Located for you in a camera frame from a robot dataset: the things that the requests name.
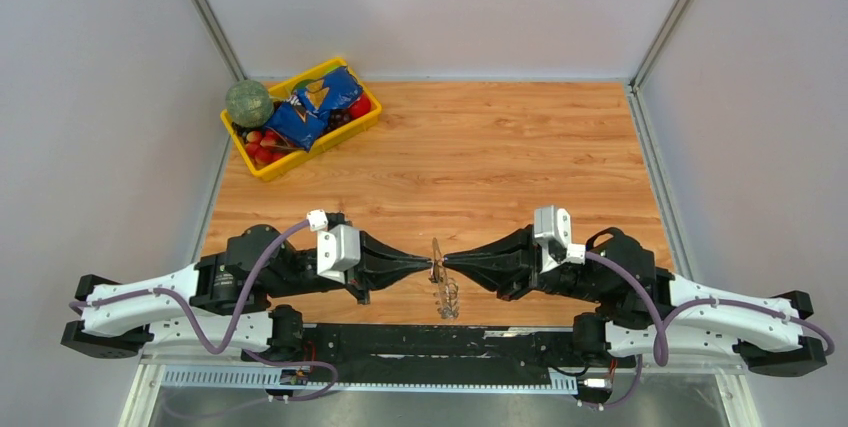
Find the silver keyring plate with rings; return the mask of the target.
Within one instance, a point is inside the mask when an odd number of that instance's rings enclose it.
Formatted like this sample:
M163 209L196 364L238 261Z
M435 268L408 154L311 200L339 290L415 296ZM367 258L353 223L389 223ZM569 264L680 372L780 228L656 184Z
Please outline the silver keyring plate with rings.
M434 297L437 312L442 319L457 320L460 314L459 286L443 265L444 255L437 238L432 239L431 247L432 264L429 280L435 286Z

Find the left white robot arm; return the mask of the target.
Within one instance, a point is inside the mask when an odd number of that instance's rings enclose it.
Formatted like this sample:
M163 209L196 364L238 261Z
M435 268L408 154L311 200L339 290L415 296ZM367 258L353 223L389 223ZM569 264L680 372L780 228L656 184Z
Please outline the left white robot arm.
M272 300L343 290L365 305L372 292L430 269L431 262L353 227L341 213L313 210L280 231L255 225L224 251L173 273L122 284L80 278L62 346L100 359L131 358L145 348L199 343L218 355L309 360L303 317Z

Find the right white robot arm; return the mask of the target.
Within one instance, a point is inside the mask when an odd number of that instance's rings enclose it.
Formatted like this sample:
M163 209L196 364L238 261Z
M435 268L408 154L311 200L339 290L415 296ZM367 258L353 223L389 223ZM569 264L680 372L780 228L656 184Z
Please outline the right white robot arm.
M573 321L571 350L584 364L645 356L738 358L749 371L800 377L823 367L833 339L809 322L809 295L757 298L707 287L655 264L618 228L585 244L532 226L472 250L449 253L445 268L505 301L532 291L594 304Z

